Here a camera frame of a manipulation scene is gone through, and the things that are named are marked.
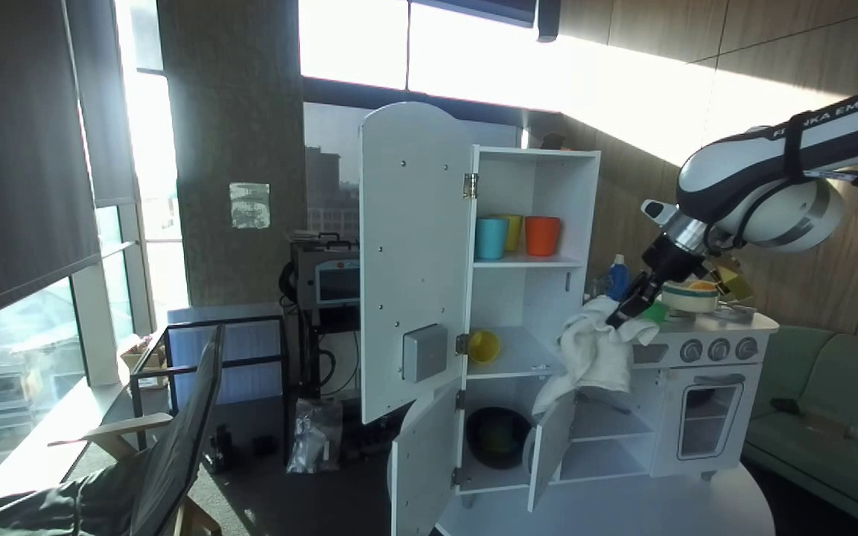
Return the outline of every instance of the wall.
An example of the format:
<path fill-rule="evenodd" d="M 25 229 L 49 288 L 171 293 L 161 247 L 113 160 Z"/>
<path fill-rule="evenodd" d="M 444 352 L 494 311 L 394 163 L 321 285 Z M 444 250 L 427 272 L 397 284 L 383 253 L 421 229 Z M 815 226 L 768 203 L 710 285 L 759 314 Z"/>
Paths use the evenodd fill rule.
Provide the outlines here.
<path fill-rule="evenodd" d="M 570 120 L 533 126 L 605 151 L 594 272 L 618 250 L 642 269 L 657 229 L 639 206 L 675 200 L 675 154 L 858 93 L 858 0 L 564 0 L 564 40 L 618 56 L 575 53 L 585 98 L 572 96 Z M 847 206 L 850 220 L 816 250 L 739 253 L 759 311 L 858 332 L 858 190 Z"/>
<path fill-rule="evenodd" d="M 304 226 L 296 4 L 161 0 L 159 17 L 190 305 L 274 300 Z M 272 229 L 232 229 L 231 183 L 272 186 Z"/>

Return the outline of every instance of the chair backrest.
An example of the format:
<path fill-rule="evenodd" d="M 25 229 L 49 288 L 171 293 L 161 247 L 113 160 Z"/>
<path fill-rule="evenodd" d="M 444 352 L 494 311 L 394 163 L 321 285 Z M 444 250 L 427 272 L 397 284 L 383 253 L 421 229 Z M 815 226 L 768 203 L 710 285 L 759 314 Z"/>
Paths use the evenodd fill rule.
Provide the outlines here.
<path fill-rule="evenodd" d="M 165 533 L 174 513 L 198 480 L 202 433 L 220 387 L 220 346 L 225 329 L 216 329 L 213 343 L 198 361 L 198 384 L 189 407 L 180 410 L 180 416 L 168 425 L 165 437 L 152 443 L 150 454 L 144 454 L 150 460 L 144 464 L 144 498 L 135 498 L 135 515 L 129 530 L 135 536 Z"/>

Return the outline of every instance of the teal cup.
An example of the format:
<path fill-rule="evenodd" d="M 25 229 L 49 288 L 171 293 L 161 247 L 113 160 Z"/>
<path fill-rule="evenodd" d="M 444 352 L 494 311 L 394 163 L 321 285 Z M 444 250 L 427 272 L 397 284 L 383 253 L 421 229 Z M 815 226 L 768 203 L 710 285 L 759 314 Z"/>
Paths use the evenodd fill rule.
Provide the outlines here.
<path fill-rule="evenodd" d="M 506 217 L 481 217 L 476 223 L 476 260 L 494 263 L 506 257 Z"/>

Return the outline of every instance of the orange cup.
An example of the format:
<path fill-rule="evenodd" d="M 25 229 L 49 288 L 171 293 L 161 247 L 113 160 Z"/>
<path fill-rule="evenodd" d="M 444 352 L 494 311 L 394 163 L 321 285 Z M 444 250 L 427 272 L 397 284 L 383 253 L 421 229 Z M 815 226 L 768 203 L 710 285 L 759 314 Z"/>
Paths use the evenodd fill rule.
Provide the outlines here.
<path fill-rule="evenodd" d="M 558 257 L 561 217 L 526 217 L 526 253 Z"/>

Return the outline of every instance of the sunlight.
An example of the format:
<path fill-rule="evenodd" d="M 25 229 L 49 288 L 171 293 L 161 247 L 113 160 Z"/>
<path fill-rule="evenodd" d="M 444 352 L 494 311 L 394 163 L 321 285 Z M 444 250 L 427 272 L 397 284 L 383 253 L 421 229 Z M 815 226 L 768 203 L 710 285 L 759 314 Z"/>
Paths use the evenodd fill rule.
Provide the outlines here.
<path fill-rule="evenodd" d="M 669 163 L 682 163 L 710 141 L 779 126 L 841 98 L 582 40 L 561 40 L 555 49 L 558 66 L 585 66 L 561 68 L 561 111 Z"/>

